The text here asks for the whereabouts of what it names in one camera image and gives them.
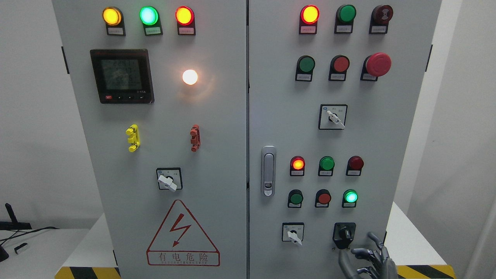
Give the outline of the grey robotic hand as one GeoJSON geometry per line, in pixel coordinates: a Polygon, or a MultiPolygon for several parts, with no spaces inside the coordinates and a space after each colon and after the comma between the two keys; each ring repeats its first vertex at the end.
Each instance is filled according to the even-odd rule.
{"type": "Polygon", "coordinates": [[[368,238],[373,240],[377,250],[365,248],[351,249],[351,253],[358,259],[365,259],[372,263],[372,266],[360,269],[352,268],[349,256],[345,251],[339,252],[339,266],[346,279],[360,279],[360,274],[367,273],[372,279],[397,279],[398,270],[395,262],[389,255],[388,249],[384,246],[383,241],[373,232],[367,233],[368,238]]]}

